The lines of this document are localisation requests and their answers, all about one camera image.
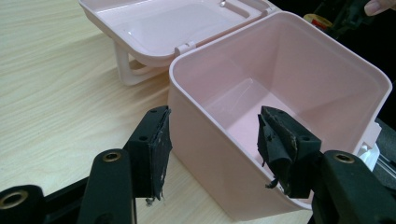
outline open box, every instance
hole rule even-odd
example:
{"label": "open box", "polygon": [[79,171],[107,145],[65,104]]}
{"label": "open box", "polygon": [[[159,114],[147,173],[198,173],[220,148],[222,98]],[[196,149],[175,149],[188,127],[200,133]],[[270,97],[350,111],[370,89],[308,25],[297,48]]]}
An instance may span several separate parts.
{"label": "open box", "polygon": [[[257,150],[262,105],[282,109],[322,140],[322,151],[375,147],[391,89],[380,70],[301,18],[260,0],[80,0],[115,42],[121,80],[170,70],[175,154],[238,220],[309,209],[266,189]],[[129,56],[145,65],[131,71]]]}

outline pink plastic box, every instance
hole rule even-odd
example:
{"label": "pink plastic box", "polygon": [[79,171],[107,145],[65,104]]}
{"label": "pink plastic box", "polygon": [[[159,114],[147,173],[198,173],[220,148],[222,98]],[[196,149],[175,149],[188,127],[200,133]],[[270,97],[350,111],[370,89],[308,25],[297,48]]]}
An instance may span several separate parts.
{"label": "pink plastic box", "polygon": [[[310,208],[264,187],[273,175],[256,146],[262,105],[293,115],[322,140],[322,151],[375,146],[388,78],[269,2],[79,2],[113,39],[123,83],[169,69],[174,152],[234,219]],[[141,64],[131,66],[129,55]]]}
{"label": "pink plastic box", "polygon": [[233,218],[309,209],[266,189],[257,150],[262,105],[293,115],[322,151],[373,147],[388,78],[300,18],[279,12],[176,58],[169,105],[174,152]]}

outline person's hand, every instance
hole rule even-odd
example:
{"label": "person's hand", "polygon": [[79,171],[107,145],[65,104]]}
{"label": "person's hand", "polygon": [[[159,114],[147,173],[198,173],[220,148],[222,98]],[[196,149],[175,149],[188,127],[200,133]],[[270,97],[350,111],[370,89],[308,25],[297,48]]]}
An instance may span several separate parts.
{"label": "person's hand", "polygon": [[370,0],[364,11],[367,16],[374,16],[390,8],[396,10],[396,0]]}

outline table surface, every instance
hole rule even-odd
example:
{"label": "table surface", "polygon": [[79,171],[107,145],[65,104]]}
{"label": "table surface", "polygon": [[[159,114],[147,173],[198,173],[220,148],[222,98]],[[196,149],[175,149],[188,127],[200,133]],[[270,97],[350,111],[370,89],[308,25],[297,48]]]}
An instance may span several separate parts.
{"label": "table surface", "polygon": [[[37,185],[45,195],[89,175],[93,158],[122,148],[144,114],[166,105],[167,73],[120,83],[112,40],[78,0],[0,3],[0,191]],[[237,223],[170,156],[165,200],[138,223]],[[298,211],[246,223],[306,223]]]}

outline box hinge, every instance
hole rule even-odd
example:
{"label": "box hinge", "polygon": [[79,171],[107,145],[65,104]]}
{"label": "box hinge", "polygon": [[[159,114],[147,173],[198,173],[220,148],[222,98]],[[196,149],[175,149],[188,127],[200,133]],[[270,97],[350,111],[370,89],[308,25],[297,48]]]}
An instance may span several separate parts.
{"label": "box hinge", "polygon": [[196,49],[196,45],[193,41],[176,47],[175,55],[179,56],[179,55],[184,54],[192,49]]}

